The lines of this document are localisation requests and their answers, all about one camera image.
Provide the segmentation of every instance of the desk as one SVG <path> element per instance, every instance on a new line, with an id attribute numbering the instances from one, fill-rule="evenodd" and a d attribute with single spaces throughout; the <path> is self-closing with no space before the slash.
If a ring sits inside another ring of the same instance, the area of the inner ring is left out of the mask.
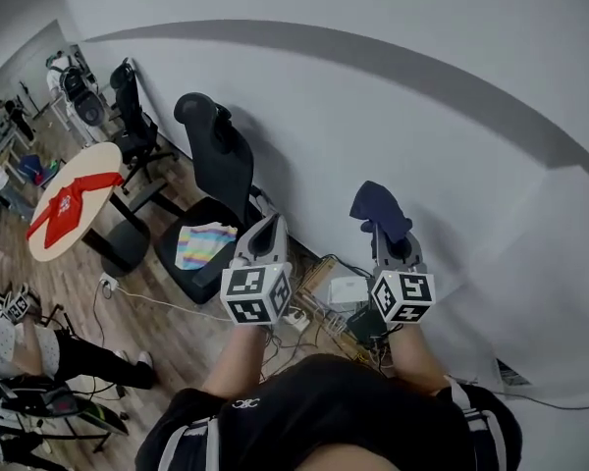
<path id="1" fill-rule="evenodd" d="M 75 178 L 98 173 L 117 173 L 121 166 L 122 153 L 114 143 L 98 143 L 82 150 L 50 182 L 39 199 L 32 218 L 37 218 L 46 208 L 50 199 L 55 197 L 62 187 L 72 183 Z M 127 228 L 127 222 L 122 222 L 105 238 L 95 231 L 91 224 L 107 201 L 114 205 L 130 225 Z M 28 249 L 35 260 L 40 262 L 54 260 L 79 240 L 82 240 L 101 255 L 104 271 L 114 277 L 124 276 L 137 267 L 150 243 L 148 227 L 114 193 L 113 186 L 84 192 L 79 225 L 53 245 L 45 248 L 43 244 L 46 239 L 47 227 L 48 222 L 45 222 L 28 240 Z"/>

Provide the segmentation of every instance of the colorful cloth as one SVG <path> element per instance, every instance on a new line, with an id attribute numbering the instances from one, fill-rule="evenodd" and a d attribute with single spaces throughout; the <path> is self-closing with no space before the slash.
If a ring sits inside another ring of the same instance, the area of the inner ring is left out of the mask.
<path id="1" fill-rule="evenodd" d="M 181 227 L 175 265 L 183 271 L 194 271 L 207 265 L 226 244 L 236 241 L 238 229 L 213 222 L 207 225 Z"/>

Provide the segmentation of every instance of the chair armrest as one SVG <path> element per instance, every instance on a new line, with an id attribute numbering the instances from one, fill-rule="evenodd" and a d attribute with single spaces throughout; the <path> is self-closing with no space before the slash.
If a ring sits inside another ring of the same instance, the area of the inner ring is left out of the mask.
<path id="1" fill-rule="evenodd" d="M 166 186 L 168 184 L 163 178 L 148 184 L 132 199 L 129 203 L 129 209 L 131 209 L 132 213 L 136 213 L 144 204 L 151 201 L 156 194 L 166 188 Z"/>

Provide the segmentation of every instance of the wooden floor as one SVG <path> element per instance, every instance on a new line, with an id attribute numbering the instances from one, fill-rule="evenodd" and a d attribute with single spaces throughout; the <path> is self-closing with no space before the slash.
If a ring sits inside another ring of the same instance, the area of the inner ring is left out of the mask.
<path id="1" fill-rule="evenodd" d="M 69 160 L 79 152 L 80 143 L 74 136 L 64 132 L 51 114 L 42 116 L 35 126 L 37 142 L 32 151 L 42 157 L 42 162 L 60 157 Z M 153 166 L 150 169 L 154 175 L 159 173 L 171 184 L 167 192 L 171 199 L 186 208 L 201 197 L 193 180 L 189 159 L 182 157 L 177 163 L 170 159 L 160 162 L 159 168 Z M 132 195 L 141 184 L 141 181 L 130 184 Z M 31 199 L 40 195 L 40 190 L 31 185 L 27 185 L 25 191 Z M 145 206 L 139 216 L 148 224 L 153 238 L 173 221 L 172 216 L 150 205 Z M 94 227 L 105 234 L 119 220 L 113 206 L 107 205 L 96 219 Z M 92 313 L 94 290 L 102 272 L 99 255 L 80 242 L 57 260 L 36 262 L 27 249 L 26 230 L 27 225 L 19 217 L 4 209 L 0 211 L 0 288 L 9 282 L 14 286 L 28 282 L 40 293 L 44 310 L 47 311 L 55 303 L 63 304 L 78 334 L 101 344 L 102 336 Z M 302 276 L 302 265 L 295 261 L 295 278 L 300 279 Z M 172 302 L 186 309 L 225 316 L 217 297 L 203 306 L 191 302 L 162 268 L 152 246 L 140 267 L 122 278 L 120 285 L 129 292 Z M 129 394 L 120 401 L 97 399 L 116 411 L 127 412 L 131 417 L 128 422 L 131 434 L 126 438 L 112 437 L 104 452 L 91 453 L 94 446 L 91 442 L 67 442 L 53 444 L 51 455 L 43 452 L 39 454 L 79 471 L 126 471 L 134 468 L 134 456 L 139 445 L 166 409 L 171 397 L 182 388 L 198 387 L 204 380 L 232 325 L 127 297 L 118 291 L 109 300 L 98 294 L 96 313 L 104 330 L 105 347 L 121 348 L 133 360 L 141 349 L 149 350 L 154 358 L 159 384 L 150 391 L 129 389 Z M 286 324 L 277 327 L 276 335 L 283 340 L 283 345 L 295 344 L 298 339 L 297 332 Z M 314 330 L 309 329 L 303 342 L 314 341 L 315 335 Z M 337 351 L 324 334 L 321 333 L 319 339 L 318 349 Z M 266 358 L 274 351 L 275 346 L 269 344 Z M 312 346 L 301 347 L 296 350 L 293 363 L 317 351 Z M 265 366 L 265 374 L 275 371 L 292 354 L 292 348 L 280 350 Z M 80 387 L 90 390 L 91 386 L 90 379 L 80 380 Z M 104 383 L 99 381 L 97 386 L 100 388 Z M 113 398 L 116 395 L 114 390 L 110 390 L 101 396 Z M 87 426 L 80 425 L 80 428 L 86 433 L 94 432 Z M 54 421 L 52 425 L 46 424 L 43 430 L 48 433 L 66 432 L 67 427 L 62 421 Z"/>

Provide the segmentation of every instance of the white shoe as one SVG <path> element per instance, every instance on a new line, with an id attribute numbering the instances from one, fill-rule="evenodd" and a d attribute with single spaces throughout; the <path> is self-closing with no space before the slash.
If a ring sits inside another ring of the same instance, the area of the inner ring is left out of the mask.
<path id="1" fill-rule="evenodd" d="M 124 359 L 125 361 L 129 362 L 129 357 L 123 350 L 116 350 L 114 351 L 114 354 L 116 354 L 120 359 Z"/>
<path id="2" fill-rule="evenodd" d="M 151 370 L 153 369 L 153 358 L 150 355 L 150 352 L 146 352 L 145 350 L 143 350 L 137 357 L 137 362 L 146 363 Z"/>

